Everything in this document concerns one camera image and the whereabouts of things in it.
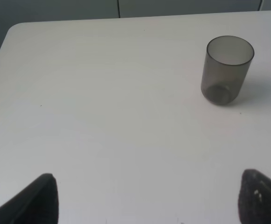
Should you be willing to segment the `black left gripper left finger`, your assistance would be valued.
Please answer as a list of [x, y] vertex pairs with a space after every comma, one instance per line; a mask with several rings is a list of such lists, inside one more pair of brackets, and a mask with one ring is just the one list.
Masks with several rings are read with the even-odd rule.
[[0, 206], [0, 224], [56, 224], [58, 219], [57, 183], [49, 173], [40, 175]]

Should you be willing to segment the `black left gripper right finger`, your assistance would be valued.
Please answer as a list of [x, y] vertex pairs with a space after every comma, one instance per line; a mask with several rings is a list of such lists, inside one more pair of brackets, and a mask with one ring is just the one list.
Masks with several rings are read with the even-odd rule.
[[242, 224], [271, 224], [271, 179], [256, 169], [242, 174], [238, 214]]

